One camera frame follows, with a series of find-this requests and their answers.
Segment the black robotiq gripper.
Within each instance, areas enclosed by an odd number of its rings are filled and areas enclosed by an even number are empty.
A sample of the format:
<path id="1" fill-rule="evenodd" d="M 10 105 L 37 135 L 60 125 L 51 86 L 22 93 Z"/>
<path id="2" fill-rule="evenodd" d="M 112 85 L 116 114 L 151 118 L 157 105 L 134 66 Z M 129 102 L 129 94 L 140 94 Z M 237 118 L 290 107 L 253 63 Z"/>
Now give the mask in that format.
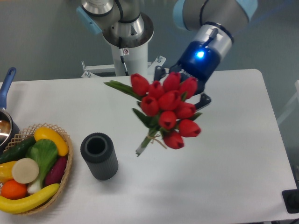
<path id="1" fill-rule="evenodd" d="M 204 91 L 206 82 L 219 65 L 220 60 L 221 58 L 215 50 L 209 48 L 203 42 L 193 41 L 170 69 L 156 66 L 153 81 L 160 81 L 169 72 L 181 72 L 182 82 L 189 77 L 195 77 L 198 80 L 198 87 L 195 93 L 200 94 Z M 207 94 L 202 93 L 199 102 L 195 104 L 195 108 L 196 110 L 201 110 L 210 103 L 211 98 Z"/>

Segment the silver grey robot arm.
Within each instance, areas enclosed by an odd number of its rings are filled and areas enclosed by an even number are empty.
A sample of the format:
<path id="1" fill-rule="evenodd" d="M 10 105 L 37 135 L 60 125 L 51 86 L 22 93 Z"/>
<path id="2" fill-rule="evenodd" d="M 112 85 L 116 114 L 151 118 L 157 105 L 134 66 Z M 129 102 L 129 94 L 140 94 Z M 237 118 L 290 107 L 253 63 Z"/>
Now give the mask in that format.
<path id="1" fill-rule="evenodd" d="M 176 26 L 196 31 L 178 61 L 170 67 L 182 80 L 195 77 L 200 95 L 197 110 L 211 99 L 205 85 L 234 43 L 234 34 L 244 28 L 257 9 L 255 0 L 179 0 L 173 8 Z M 148 42 L 154 34 L 153 22 L 140 10 L 137 0 L 83 0 L 76 10 L 85 27 L 103 34 L 110 44 L 117 76 L 146 75 Z"/>

